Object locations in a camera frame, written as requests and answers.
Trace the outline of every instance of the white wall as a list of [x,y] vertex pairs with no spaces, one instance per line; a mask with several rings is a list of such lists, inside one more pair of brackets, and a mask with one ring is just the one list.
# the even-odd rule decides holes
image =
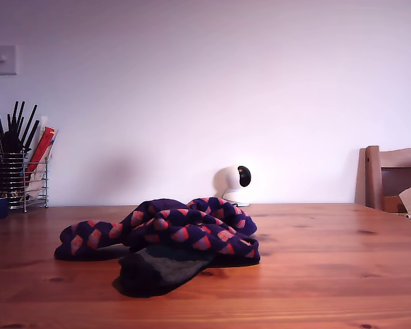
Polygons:
[[235,162],[255,202],[352,202],[360,147],[411,147],[407,0],[0,0],[0,45],[0,111],[60,129],[52,205],[188,201]]

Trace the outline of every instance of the wooden table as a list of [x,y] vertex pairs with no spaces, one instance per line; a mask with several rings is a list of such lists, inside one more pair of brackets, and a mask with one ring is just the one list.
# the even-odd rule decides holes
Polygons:
[[66,226],[117,222],[131,210],[50,208],[0,220],[0,328],[411,329],[411,219],[354,204],[252,205],[259,265],[206,269],[150,299],[113,288],[117,259],[53,259]]

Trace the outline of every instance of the grey sock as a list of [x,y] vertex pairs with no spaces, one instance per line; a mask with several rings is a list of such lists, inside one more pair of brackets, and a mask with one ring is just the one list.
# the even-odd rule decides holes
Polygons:
[[120,283],[126,290],[182,284],[209,265],[214,254],[166,245],[150,245],[119,259]]

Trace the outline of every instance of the utensil holder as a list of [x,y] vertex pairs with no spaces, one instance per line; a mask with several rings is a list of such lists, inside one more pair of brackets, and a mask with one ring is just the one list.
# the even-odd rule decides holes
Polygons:
[[47,165],[48,158],[40,162],[27,162],[27,154],[0,153],[0,197],[8,200],[9,209],[29,206],[48,207]]

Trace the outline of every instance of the security camera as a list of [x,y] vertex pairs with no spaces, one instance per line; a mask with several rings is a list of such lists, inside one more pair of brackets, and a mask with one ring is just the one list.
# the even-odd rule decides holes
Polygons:
[[251,173],[245,166],[232,166],[227,169],[227,189],[223,199],[235,206],[249,206],[246,188],[251,183]]

